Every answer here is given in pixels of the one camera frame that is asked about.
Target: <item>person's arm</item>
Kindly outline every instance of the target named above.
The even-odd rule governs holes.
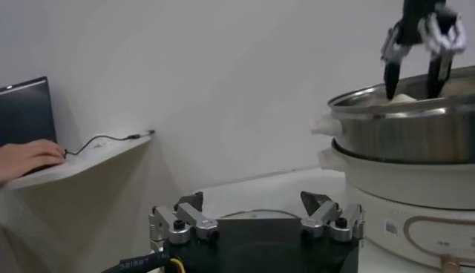
[[[64,155],[63,148],[47,140],[4,145],[0,147],[0,186],[34,168],[61,164]]]

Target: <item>yellow wire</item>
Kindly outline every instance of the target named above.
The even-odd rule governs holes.
[[[181,260],[178,259],[170,259],[170,261],[178,266],[180,269],[180,273],[186,273],[185,266],[181,262]]]

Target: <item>laptop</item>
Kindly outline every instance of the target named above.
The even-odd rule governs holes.
[[[56,142],[48,78],[0,88],[0,146],[38,139]]]

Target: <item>black cable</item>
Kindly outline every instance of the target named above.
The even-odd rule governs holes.
[[[170,255],[156,252],[145,256],[124,259],[119,264],[106,269],[102,273],[146,273],[170,264]]]
[[[84,149],[86,149],[96,139],[102,139],[103,138],[103,139],[112,139],[112,140],[116,140],[116,141],[126,141],[126,140],[130,140],[130,139],[139,139],[141,137],[149,136],[151,134],[155,134],[155,130],[148,130],[147,134],[131,134],[129,136],[122,137],[122,138],[101,134],[101,135],[92,137],[78,151],[72,152],[72,151],[65,150],[65,153],[73,155],[73,156],[77,156],[78,154],[81,154],[81,152],[84,151]]]

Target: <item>white pot handle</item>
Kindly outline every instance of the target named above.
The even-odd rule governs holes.
[[[342,134],[341,122],[333,119],[330,114],[324,114],[319,120],[314,121],[310,126],[312,134],[324,134],[336,137]]]
[[[347,169],[347,162],[332,148],[319,151],[318,160],[320,161],[320,168],[324,170],[345,172]]]

